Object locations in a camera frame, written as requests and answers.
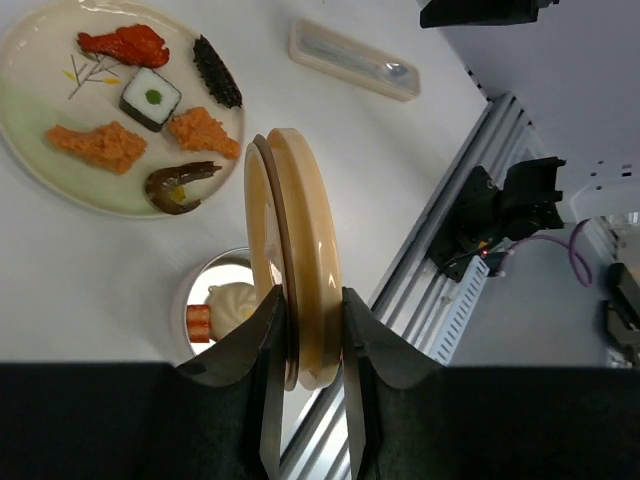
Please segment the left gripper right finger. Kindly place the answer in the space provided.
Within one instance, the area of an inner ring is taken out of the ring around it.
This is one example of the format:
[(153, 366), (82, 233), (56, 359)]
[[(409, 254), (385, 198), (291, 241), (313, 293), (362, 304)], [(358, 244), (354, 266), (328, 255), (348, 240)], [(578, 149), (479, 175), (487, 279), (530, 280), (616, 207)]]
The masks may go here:
[(343, 292), (343, 367), (356, 479), (635, 479), (639, 374), (446, 367)]

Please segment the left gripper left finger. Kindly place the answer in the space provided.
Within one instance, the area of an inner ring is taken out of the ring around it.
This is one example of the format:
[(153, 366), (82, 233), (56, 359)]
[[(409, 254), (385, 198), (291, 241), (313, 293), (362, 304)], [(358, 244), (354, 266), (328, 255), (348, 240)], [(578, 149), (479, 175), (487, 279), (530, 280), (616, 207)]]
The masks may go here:
[(5, 479), (275, 479), (286, 301), (185, 363), (5, 363)]

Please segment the white steamed bun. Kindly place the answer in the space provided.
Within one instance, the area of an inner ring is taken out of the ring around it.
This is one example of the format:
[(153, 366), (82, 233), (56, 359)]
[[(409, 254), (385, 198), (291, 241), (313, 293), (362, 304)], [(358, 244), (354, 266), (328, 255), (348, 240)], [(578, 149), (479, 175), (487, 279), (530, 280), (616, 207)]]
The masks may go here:
[(257, 308), (253, 285), (235, 282), (211, 286), (207, 297), (211, 337), (219, 341), (249, 319)]

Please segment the beige round lid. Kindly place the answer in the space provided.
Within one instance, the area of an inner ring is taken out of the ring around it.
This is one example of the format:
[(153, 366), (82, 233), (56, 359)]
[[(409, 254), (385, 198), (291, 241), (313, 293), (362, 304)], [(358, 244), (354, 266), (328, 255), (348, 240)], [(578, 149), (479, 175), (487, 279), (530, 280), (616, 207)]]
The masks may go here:
[(343, 283), (325, 185), (298, 130), (248, 144), (244, 194), (256, 295), (279, 286), (287, 304), (285, 387), (325, 388), (341, 360)]

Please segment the orange fried piece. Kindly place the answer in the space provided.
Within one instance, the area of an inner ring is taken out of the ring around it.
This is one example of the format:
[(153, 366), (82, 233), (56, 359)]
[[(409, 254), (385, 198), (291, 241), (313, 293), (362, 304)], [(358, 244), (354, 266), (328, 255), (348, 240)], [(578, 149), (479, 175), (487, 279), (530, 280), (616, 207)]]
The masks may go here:
[(52, 147), (116, 175), (127, 173), (148, 146), (143, 137), (116, 121), (86, 132), (56, 125), (45, 132), (45, 138)]

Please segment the bacon roll piece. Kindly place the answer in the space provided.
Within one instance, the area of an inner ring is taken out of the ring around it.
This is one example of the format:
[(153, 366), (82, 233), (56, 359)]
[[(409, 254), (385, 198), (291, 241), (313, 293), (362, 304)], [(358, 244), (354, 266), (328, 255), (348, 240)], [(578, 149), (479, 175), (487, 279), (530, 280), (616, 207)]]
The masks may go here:
[(211, 340), (211, 310), (208, 305), (188, 305), (185, 319), (192, 343), (208, 343)]

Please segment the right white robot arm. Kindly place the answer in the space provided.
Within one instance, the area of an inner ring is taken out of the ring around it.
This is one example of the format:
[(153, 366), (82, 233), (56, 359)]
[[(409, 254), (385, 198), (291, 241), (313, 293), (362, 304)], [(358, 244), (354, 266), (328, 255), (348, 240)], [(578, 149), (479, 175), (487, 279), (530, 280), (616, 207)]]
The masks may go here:
[(422, 1), (484, 90), (510, 92), (559, 174), (571, 219), (639, 209), (636, 1)]

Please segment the steel lunch box bowl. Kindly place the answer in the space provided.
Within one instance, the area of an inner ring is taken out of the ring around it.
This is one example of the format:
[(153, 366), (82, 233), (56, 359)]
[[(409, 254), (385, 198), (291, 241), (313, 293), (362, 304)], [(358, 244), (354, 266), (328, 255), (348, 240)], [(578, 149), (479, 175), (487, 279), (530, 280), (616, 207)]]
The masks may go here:
[(207, 343), (194, 343), (189, 339), (186, 324), (187, 306), (205, 304), (209, 299), (211, 287), (230, 283), (253, 284), (250, 253), (247, 247), (232, 249), (217, 255), (192, 269), (180, 282), (171, 304), (169, 320), (170, 331), (177, 349), (175, 363), (183, 363), (216, 343), (214, 339)]

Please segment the clear cutlery case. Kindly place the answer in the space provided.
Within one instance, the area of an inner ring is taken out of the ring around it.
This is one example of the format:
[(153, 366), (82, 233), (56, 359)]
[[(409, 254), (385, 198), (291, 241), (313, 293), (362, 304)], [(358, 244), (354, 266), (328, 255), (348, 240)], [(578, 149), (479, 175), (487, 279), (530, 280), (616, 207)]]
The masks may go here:
[(398, 101), (421, 93), (419, 71), (409, 62), (306, 19), (292, 23), (288, 54), (300, 65)]

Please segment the dark sea cucumber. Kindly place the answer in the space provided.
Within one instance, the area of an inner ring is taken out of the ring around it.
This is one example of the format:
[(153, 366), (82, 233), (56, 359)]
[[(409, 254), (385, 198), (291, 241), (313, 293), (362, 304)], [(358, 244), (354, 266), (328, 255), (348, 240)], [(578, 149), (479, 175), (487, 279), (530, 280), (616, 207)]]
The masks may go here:
[(209, 94), (226, 108), (241, 108), (242, 93), (209, 40), (203, 35), (196, 38), (192, 51), (193, 62)]

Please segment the dark brown shrimp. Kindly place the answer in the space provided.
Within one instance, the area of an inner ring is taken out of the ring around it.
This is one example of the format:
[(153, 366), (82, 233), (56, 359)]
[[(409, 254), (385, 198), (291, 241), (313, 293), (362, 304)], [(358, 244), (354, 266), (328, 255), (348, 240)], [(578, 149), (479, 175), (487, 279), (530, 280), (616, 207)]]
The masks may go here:
[(188, 183), (212, 178), (222, 167), (213, 161), (199, 161), (167, 167), (150, 173), (144, 182), (144, 192), (149, 202), (160, 212), (183, 215), (201, 205), (200, 199), (178, 200), (176, 191)]

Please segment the red lobster piece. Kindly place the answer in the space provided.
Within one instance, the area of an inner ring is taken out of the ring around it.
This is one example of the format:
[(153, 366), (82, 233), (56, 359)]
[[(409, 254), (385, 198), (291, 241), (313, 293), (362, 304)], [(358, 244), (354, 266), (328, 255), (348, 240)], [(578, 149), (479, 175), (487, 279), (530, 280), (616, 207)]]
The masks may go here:
[(165, 40), (143, 24), (119, 27), (96, 36), (79, 32), (77, 43), (85, 53), (106, 55), (129, 66), (156, 69), (166, 65), (170, 59)]

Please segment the sushi roll piece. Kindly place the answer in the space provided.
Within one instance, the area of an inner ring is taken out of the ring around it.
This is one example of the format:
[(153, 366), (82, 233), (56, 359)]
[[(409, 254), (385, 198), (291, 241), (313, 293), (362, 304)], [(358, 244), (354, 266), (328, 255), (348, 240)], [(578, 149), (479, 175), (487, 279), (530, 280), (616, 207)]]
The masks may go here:
[(124, 88), (119, 108), (152, 132), (160, 132), (182, 99), (181, 92), (150, 68), (141, 67)]

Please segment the cream round plate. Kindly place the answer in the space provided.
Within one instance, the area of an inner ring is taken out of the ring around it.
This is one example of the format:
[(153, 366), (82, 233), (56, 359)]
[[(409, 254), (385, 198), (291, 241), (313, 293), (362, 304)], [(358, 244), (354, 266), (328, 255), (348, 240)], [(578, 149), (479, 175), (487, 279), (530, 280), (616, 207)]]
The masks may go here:
[[(169, 62), (158, 73), (182, 95), (176, 111), (205, 108), (227, 135), (242, 142), (245, 112), (219, 104), (194, 65), (193, 44), (199, 35), (163, 12), (132, 1), (51, 1), (31, 9), (1, 37), (1, 134), (17, 161), (34, 177), (85, 206), (126, 217), (157, 218), (144, 191), (152, 172), (190, 162), (212, 161), (213, 177), (186, 185), (189, 200), (213, 196), (236, 163), (218, 152), (180, 148), (168, 129), (154, 133), (119, 107), (136, 67), (108, 56), (84, 53), (77, 35), (111, 33), (119, 27), (147, 25), (166, 42)], [(93, 167), (57, 149), (46, 138), (61, 125), (92, 131), (117, 121), (143, 137), (147, 148), (124, 174)]]

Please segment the aluminium mounting rail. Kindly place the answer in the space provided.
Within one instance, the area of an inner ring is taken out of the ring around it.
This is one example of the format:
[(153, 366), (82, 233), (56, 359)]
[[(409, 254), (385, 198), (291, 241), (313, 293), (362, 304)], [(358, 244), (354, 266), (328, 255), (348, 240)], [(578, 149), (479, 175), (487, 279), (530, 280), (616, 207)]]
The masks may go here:
[[(475, 193), (494, 188), (509, 150), (529, 124), (513, 93), (489, 101), (371, 300), (371, 310), (384, 326), (426, 353), (443, 345), (438, 336), (453, 323), (447, 316), (455, 309), (446, 296), (459, 300), (470, 288), (469, 281), (455, 283), (448, 274), (471, 273), (481, 250), (497, 243), (489, 237), (472, 241), (468, 252), (452, 245), (437, 248), (438, 232), (475, 170), (486, 172)], [(345, 393), (338, 378), (305, 405), (281, 455), (281, 476), (348, 479), (348, 450)]]

